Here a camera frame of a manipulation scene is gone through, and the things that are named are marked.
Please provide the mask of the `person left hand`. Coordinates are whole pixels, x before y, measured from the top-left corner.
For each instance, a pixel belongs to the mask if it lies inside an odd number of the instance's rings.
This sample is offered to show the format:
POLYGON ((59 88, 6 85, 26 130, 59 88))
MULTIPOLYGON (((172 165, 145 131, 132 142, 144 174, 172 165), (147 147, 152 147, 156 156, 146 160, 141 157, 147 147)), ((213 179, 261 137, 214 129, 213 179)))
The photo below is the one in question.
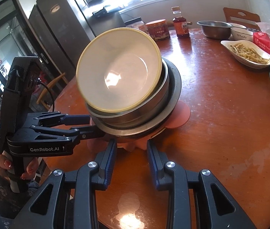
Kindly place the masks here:
MULTIPOLYGON (((21 179, 33 179, 36 175, 36 171, 39 167, 37 158, 33 158, 28 164, 26 171, 21 175, 21 179)), ((8 179, 7 171, 13 170, 13 163, 5 155, 0 155, 0 176, 8 179)))

